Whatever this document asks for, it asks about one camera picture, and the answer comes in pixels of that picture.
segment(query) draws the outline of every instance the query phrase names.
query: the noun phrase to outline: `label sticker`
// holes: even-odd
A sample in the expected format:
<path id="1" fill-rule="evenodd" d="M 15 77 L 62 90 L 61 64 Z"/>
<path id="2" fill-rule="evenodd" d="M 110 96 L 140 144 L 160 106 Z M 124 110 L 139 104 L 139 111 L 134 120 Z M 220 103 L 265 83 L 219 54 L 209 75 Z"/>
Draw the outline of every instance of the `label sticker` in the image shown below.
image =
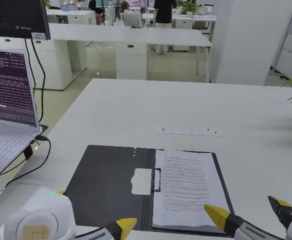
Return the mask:
<path id="1" fill-rule="evenodd" d="M 48 240 L 51 230 L 46 225 L 24 226 L 22 240 Z"/>
<path id="2" fill-rule="evenodd" d="M 32 32 L 31 37 L 34 40 L 46 40 L 46 35 L 42 32 Z"/>

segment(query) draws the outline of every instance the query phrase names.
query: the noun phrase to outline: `desk leg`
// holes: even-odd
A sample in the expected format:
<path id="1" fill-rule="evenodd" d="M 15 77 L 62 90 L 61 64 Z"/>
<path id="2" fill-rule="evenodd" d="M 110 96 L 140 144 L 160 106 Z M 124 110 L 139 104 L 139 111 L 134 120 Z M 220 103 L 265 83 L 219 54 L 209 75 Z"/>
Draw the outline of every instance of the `desk leg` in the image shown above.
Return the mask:
<path id="1" fill-rule="evenodd" d="M 210 83 L 210 67 L 208 59 L 208 47 L 204 47 L 204 62 L 205 62 L 205 83 Z"/>
<path id="2" fill-rule="evenodd" d="M 216 22 L 215 21 L 213 21 L 213 22 L 210 23 L 210 32 L 209 32 L 209 38 L 208 38 L 208 40 L 210 42 L 213 41 L 215 25 L 216 25 Z"/>
<path id="3" fill-rule="evenodd" d="M 196 74 L 200 73 L 200 47 L 196 46 Z"/>

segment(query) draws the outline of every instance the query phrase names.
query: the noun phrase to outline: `laptop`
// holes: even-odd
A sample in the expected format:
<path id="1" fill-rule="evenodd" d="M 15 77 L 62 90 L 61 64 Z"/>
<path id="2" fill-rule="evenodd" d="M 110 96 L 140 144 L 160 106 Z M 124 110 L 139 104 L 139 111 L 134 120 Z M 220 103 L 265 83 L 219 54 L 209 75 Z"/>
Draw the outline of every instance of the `laptop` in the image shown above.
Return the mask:
<path id="1" fill-rule="evenodd" d="M 42 133 L 25 51 L 0 49 L 0 173 Z"/>

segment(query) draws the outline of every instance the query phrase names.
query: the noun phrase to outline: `white paper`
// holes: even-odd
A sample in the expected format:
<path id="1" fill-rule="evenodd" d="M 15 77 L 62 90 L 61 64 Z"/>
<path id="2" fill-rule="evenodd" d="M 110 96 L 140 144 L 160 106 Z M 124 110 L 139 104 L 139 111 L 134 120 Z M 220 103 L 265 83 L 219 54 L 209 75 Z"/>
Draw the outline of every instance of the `white paper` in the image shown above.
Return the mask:
<path id="1" fill-rule="evenodd" d="M 215 229 L 204 204 L 226 210 L 229 207 L 212 154 L 157 150 L 155 167 L 161 168 L 161 192 L 154 193 L 153 226 L 186 230 L 214 226 Z"/>
<path id="2" fill-rule="evenodd" d="M 131 178 L 131 193 L 136 195 L 151 195 L 152 170 L 136 168 Z"/>

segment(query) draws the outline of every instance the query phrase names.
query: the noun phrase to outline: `laptop keyboard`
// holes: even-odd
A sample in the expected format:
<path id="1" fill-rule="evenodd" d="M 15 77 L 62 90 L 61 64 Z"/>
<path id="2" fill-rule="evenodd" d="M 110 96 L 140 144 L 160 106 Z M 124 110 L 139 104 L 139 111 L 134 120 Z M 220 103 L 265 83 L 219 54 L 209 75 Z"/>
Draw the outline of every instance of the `laptop keyboard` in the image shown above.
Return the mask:
<path id="1" fill-rule="evenodd" d="M 0 162 L 9 159 L 20 145 L 25 143 L 23 136 L 9 135 L 0 132 Z"/>

